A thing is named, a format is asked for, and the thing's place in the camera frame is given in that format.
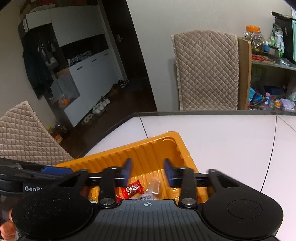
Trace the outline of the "left hand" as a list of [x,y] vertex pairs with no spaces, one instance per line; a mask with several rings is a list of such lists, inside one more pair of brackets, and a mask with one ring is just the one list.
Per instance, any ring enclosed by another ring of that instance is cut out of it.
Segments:
[[19,239],[19,234],[12,219],[12,209],[8,212],[9,220],[1,225],[1,240],[16,241]]

